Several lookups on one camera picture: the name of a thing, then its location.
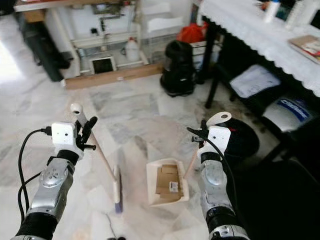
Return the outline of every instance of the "black object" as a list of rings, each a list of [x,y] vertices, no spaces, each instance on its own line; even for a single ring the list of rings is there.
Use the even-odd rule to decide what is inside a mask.
[[[207,151],[201,154],[201,163],[207,160],[220,161],[220,155],[216,152]]]
[[[215,228],[223,225],[241,226],[235,213],[225,206],[211,208],[206,213],[205,221],[208,226],[209,233],[211,233]]]
[[[20,225],[22,225],[23,221],[25,220],[25,212],[24,212],[24,207],[22,206],[22,202],[21,202],[21,193],[22,190],[26,187],[26,185],[31,182],[33,179],[37,178],[38,176],[40,176],[41,172],[37,173],[36,175],[30,177],[27,181],[25,181],[25,183],[23,185],[21,185],[21,187],[19,188],[18,191],[18,206],[19,206],[19,210],[20,210],[20,214],[21,214],[21,223]]]
[[[0,16],[13,13],[15,3],[16,3],[16,0],[1,0],[0,1]]]
[[[53,82],[64,79],[59,69],[68,69],[70,62],[64,58],[53,42],[43,22],[28,23],[24,16],[17,17],[24,42],[32,50]]]
[[[319,239],[320,185],[297,161],[246,172],[237,178],[237,193],[251,240]]]
[[[100,28],[103,33],[106,31],[106,24],[105,24],[105,20],[103,19],[103,17],[100,18]]]
[[[245,158],[255,154],[259,150],[259,138],[255,131],[243,121],[231,118],[217,124],[231,131],[229,143],[224,156],[230,165],[235,165]]]
[[[310,23],[312,26],[316,27],[317,29],[320,29],[320,10],[318,10]]]
[[[43,213],[30,213],[23,221],[16,236],[36,236],[45,240],[51,240],[56,230],[58,221],[54,216]]]
[[[66,159],[70,161],[73,164],[73,166],[76,166],[77,161],[79,159],[79,155],[70,150],[60,150],[56,155],[56,158]]]
[[[161,86],[171,96],[187,96],[194,92],[193,49],[189,43],[174,40],[165,48]]]
[[[98,29],[96,29],[96,28],[94,28],[94,27],[92,27],[92,28],[90,29],[90,32],[91,32],[91,34],[94,34],[94,35],[96,35],[96,36],[99,36]]]
[[[20,181],[21,181],[21,185],[22,185],[22,190],[23,190],[23,195],[24,195],[24,200],[25,200],[25,209],[29,209],[29,198],[28,198],[28,193],[27,193],[27,188],[26,188],[26,183],[25,183],[25,178],[24,178],[24,173],[22,170],[22,154],[24,152],[25,146],[27,144],[28,139],[35,133],[39,133],[39,132],[43,132],[42,129],[37,129],[34,130],[32,132],[30,132],[24,139],[20,152],[19,152],[19,157],[18,157],[18,170],[19,170],[19,176],[20,176]],[[22,204],[19,202],[19,198],[18,198],[18,205],[20,208],[20,205],[22,207]],[[25,218],[25,214],[24,214],[24,210],[23,208],[20,208],[20,214],[21,214],[21,222],[24,220]]]

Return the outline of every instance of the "wooden baseboard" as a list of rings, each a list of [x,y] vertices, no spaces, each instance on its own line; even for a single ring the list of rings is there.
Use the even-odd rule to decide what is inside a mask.
[[[123,80],[143,78],[160,73],[162,73],[162,63],[150,64],[119,71],[111,71],[90,76],[79,76],[66,79],[65,88],[68,90],[83,89]]]

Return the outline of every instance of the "broom handle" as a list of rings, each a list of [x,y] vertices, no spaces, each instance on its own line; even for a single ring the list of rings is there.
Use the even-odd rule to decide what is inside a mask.
[[[185,174],[184,174],[184,177],[183,177],[184,179],[187,178],[189,172],[191,171],[192,166],[193,166],[194,163],[195,163],[195,160],[197,159],[197,152],[198,152],[198,148],[196,148],[196,149],[194,150],[194,152],[193,152],[192,159],[191,159],[191,161],[190,161],[190,163],[189,163],[188,169],[186,170],[186,172],[185,172]]]
[[[84,113],[83,107],[78,103],[72,103],[71,104],[71,111],[76,116],[76,118],[79,121],[79,123],[81,124],[81,126],[84,127],[88,120],[87,120],[86,115]],[[104,153],[101,150],[101,147],[100,147],[100,145],[99,145],[99,143],[98,143],[98,141],[97,141],[97,139],[95,137],[95,134],[92,131],[91,131],[91,134],[90,134],[90,139],[93,142],[93,144],[96,145],[96,151],[98,151],[100,157],[102,158],[102,160],[103,160],[103,162],[104,162],[104,164],[106,166],[106,171],[108,172],[108,174],[112,178],[112,181],[116,182],[117,179],[116,179],[114,173],[112,172],[112,169],[111,169],[111,167],[109,165],[108,160],[106,159]]]

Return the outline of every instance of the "red bag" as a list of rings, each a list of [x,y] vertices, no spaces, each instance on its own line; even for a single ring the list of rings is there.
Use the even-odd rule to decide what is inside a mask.
[[[189,26],[182,28],[176,39],[188,44],[202,42],[205,40],[203,28],[196,23],[191,23]]]

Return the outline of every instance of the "white container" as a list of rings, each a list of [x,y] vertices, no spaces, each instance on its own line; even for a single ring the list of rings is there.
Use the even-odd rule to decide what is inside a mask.
[[[140,60],[139,46],[133,37],[130,37],[125,45],[125,55],[130,62],[137,62]]]
[[[277,12],[279,10],[280,7],[280,2],[279,0],[273,0],[269,3],[268,8],[265,11],[265,15],[264,15],[264,22],[265,23],[271,23],[272,20],[275,18],[275,16],[277,15]]]
[[[162,165],[169,164],[169,165],[176,165],[178,169],[178,175],[180,182],[182,185],[180,185],[181,190],[183,192],[183,196],[179,200],[171,200],[171,199],[165,199],[160,198],[159,194],[156,194],[156,188],[157,188],[157,170],[158,168],[161,168]],[[184,178],[185,175],[185,168],[181,161],[178,161],[173,158],[166,158],[166,159],[160,159],[157,161],[149,162],[146,165],[146,179],[147,179],[147,191],[148,191],[148,202],[151,207],[157,207],[162,205],[169,205],[179,202],[185,202],[189,200],[189,187],[188,182]]]

